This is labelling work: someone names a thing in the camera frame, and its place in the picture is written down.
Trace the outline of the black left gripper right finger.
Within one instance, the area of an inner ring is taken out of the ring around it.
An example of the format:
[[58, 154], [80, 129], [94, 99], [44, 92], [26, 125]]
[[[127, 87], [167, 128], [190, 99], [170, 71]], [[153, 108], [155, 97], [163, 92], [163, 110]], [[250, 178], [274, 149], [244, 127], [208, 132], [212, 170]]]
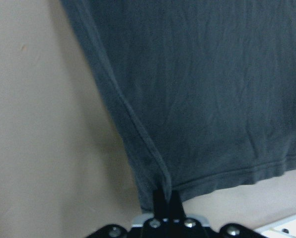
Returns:
[[177, 190], [173, 190], [168, 205], [169, 218], [171, 220], [183, 220], [185, 218], [185, 212], [180, 198], [180, 194]]

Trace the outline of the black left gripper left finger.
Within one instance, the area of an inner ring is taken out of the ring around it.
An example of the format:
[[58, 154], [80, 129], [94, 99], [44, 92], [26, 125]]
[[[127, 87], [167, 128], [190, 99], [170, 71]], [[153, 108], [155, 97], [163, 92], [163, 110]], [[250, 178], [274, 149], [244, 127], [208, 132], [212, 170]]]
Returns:
[[153, 214], [160, 220], [168, 218], [168, 204], [162, 189], [153, 191]]

